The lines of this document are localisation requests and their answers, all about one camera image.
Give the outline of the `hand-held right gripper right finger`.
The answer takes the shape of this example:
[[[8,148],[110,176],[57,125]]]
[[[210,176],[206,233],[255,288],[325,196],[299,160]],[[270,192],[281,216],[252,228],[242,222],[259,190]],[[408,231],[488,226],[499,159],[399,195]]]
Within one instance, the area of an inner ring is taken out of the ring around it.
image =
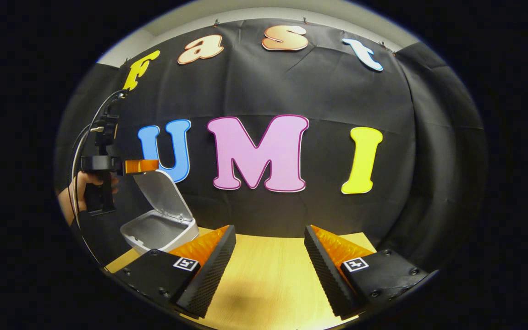
[[[372,252],[314,225],[305,227],[304,245],[333,314],[341,319],[385,313],[431,279],[393,249]]]

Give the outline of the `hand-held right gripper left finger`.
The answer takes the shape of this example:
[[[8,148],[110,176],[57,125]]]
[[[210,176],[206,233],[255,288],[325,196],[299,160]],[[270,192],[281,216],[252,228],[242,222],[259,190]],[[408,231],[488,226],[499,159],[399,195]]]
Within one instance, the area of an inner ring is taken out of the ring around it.
[[[235,244],[235,226],[226,225],[169,252],[151,249],[113,275],[155,306],[204,318]]]

